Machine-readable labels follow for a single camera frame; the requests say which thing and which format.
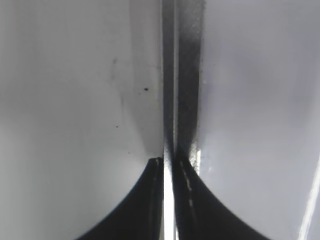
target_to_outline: dark vertical strip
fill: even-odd
[[[197,130],[203,0],[178,0],[178,135],[189,152]]]
[[[186,168],[197,132],[203,12],[203,0],[177,0],[177,150],[172,175],[176,224],[182,240],[201,237],[195,192]]]
[[[174,152],[175,1],[162,0],[163,130],[165,151]]]

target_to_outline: white panel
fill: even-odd
[[[0,239],[79,237],[162,155],[159,39],[158,0],[0,0]]]
[[[319,1],[206,1],[200,176],[274,240],[320,238],[319,23]]]

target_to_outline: metal strip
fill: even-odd
[[[173,193],[172,165],[177,147],[177,78],[175,63],[176,11],[175,0],[162,0],[162,79],[163,79],[163,225],[164,239],[175,239],[175,202]]]

